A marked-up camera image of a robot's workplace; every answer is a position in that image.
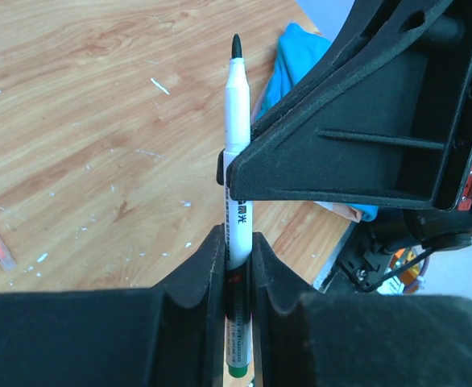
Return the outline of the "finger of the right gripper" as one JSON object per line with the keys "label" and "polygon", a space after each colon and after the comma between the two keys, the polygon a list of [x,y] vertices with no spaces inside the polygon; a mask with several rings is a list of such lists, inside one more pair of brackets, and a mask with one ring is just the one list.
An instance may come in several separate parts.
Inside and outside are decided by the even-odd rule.
{"label": "finger of the right gripper", "polygon": [[230,192],[445,210],[438,193],[470,75],[420,52],[358,55],[254,125]]}
{"label": "finger of the right gripper", "polygon": [[[403,52],[438,56],[454,65],[466,66],[472,73],[467,61],[472,53],[472,1],[356,2],[328,52],[263,118],[285,102],[298,104],[302,93],[311,91],[325,75],[358,55],[397,56]],[[254,125],[251,143],[255,138]],[[230,180],[229,169],[218,165],[218,183]]]}

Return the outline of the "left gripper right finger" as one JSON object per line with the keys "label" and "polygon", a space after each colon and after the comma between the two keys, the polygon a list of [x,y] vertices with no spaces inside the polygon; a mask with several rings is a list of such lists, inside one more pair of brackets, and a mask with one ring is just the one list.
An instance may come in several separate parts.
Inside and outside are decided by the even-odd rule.
{"label": "left gripper right finger", "polygon": [[257,386],[472,386],[472,301],[321,293],[253,236]]}

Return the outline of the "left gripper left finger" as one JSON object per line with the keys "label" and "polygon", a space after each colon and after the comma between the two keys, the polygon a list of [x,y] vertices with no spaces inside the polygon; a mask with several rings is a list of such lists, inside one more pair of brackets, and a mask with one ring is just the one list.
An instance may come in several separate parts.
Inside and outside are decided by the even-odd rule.
{"label": "left gripper left finger", "polygon": [[224,254],[214,227],[149,288],[0,293],[0,386],[220,386]]}

